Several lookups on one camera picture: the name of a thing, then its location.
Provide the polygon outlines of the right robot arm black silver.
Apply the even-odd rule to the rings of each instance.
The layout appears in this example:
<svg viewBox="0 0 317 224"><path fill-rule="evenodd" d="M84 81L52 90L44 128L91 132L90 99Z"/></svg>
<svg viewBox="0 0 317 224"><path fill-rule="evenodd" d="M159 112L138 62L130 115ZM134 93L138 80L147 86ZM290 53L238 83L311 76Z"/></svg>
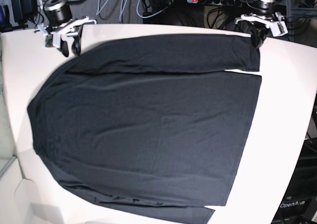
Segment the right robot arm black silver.
<svg viewBox="0 0 317 224"><path fill-rule="evenodd" d="M37 0L40 9L45 14L48 25L40 23L35 31L39 31L44 37L44 46L47 49L57 49L65 57L69 56L67 41L63 36L72 37L72 53L75 56L81 54L81 37L83 26L86 24L96 24L96 20L85 16L82 19L73 19L71 12L72 5L81 5L87 0Z"/></svg>

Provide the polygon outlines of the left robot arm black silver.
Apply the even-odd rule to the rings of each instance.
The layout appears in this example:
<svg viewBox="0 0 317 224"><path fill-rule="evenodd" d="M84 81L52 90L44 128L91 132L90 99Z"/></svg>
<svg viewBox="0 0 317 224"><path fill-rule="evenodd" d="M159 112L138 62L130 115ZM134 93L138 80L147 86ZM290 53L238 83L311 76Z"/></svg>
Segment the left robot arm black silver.
<svg viewBox="0 0 317 224"><path fill-rule="evenodd" d="M277 0L240 0L252 11L241 14L234 19L238 25L246 22L250 26L252 45L258 49L262 46L266 37L270 34L273 37L282 37L288 34L286 17L274 9Z"/></svg>

